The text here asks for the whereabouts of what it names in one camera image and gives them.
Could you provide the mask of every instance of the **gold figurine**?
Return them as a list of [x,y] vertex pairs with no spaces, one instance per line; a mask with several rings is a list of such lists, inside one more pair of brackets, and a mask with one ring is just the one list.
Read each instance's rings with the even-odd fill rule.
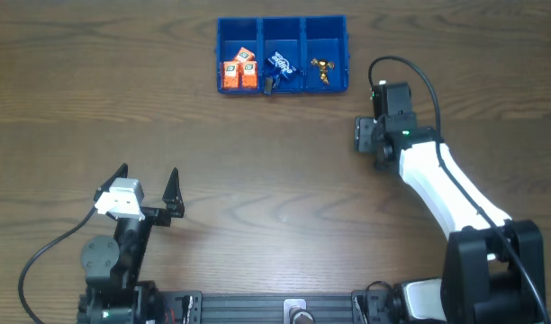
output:
[[318,66],[318,68],[320,69],[321,81],[324,84],[329,85],[330,81],[328,80],[328,68],[335,68],[336,65],[333,62],[328,61],[326,59],[316,59],[316,58],[312,59],[312,65]]

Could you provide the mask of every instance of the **wooden tabletop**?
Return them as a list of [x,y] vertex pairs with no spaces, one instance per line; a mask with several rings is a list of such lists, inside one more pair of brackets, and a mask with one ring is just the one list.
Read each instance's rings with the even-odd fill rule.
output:
[[[225,96],[218,16],[345,14],[344,94]],[[551,1],[0,1],[0,323],[27,323],[23,265],[77,224],[122,163],[160,201],[173,167],[182,220],[152,231],[141,278],[204,293],[351,292],[439,276],[446,238],[397,175],[353,151],[371,115],[367,66],[401,55],[435,85],[456,162],[515,220],[542,230],[551,311]],[[432,105],[408,68],[420,123]],[[26,297],[72,323],[79,255],[101,216],[44,254]]]

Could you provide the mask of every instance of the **blue tray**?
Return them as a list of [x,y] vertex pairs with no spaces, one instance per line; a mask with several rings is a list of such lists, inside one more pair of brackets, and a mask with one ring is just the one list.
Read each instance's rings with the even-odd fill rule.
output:
[[[274,93],[332,93],[348,88],[349,52],[345,15],[218,18],[217,41],[217,81],[218,91],[222,94],[262,93],[268,72],[264,67],[264,59],[274,50],[299,71],[299,75],[291,82],[282,80]],[[233,60],[241,47],[256,55],[258,87],[222,89],[221,63]],[[314,58],[335,63],[335,68],[328,69],[330,85],[321,82],[319,69],[311,64]]]

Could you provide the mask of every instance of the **wooden table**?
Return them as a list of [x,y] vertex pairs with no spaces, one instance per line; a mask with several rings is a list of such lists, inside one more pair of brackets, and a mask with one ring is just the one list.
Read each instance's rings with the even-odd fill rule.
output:
[[[345,14],[344,94],[217,93],[218,16]],[[446,239],[396,175],[353,152],[370,115],[367,66],[416,62],[438,90],[457,163],[544,235],[551,310],[551,1],[0,1],[0,323],[27,323],[24,263],[77,224],[122,162],[147,205],[179,167],[186,216],[152,231],[141,278],[205,293],[350,292],[441,275]],[[421,124],[432,105],[408,68]],[[79,254],[114,224],[96,216],[43,255],[26,295],[74,322]]]

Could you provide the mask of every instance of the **wood grain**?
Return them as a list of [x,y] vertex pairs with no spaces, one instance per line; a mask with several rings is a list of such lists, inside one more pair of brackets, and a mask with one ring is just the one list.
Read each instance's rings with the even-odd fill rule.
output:
[[[350,88],[226,97],[215,90],[216,19],[345,14]],[[551,311],[551,1],[0,1],[0,322],[28,323],[18,275],[75,225],[121,162],[158,205],[180,168],[186,216],[154,229],[141,277],[205,293],[349,292],[441,274],[446,240],[420,198],[352,152],[371,113],[366,70],[384,54],[435,84],[446,140],[477,186],[546,249]],[[432,123],[429,96],[408,80]],[[29,272],[44,321],[74,322],[94,217]]]

